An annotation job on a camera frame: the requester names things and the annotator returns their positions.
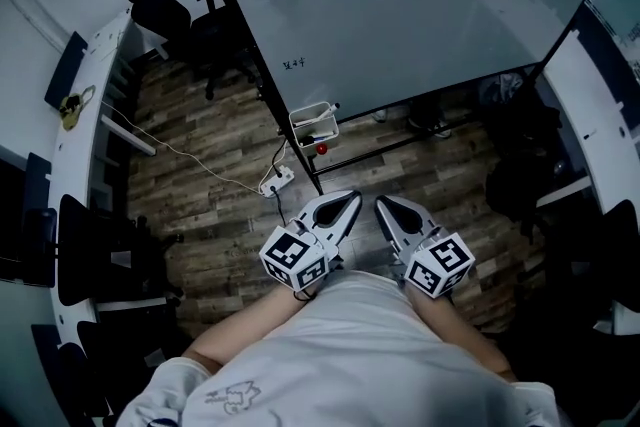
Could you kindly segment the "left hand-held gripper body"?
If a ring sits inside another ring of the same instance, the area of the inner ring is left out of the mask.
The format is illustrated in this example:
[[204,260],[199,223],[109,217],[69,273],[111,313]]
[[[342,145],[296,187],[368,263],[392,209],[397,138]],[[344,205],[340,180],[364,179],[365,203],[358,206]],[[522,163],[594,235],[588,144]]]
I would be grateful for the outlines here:
[[335,230],[309,228],[292,218],[274,229],[259,256],[269,276],[292,291],[303,291],[329,273],[341,240]]

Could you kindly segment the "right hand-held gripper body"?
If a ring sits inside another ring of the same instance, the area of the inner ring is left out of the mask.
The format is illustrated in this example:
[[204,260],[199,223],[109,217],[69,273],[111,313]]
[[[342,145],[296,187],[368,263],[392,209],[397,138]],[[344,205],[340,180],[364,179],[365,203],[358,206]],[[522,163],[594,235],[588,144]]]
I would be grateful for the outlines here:
[[412,284],[432,299],[449,293],[475,263],[460,235],[441,226],[410,242],[398,258],[402,282]]

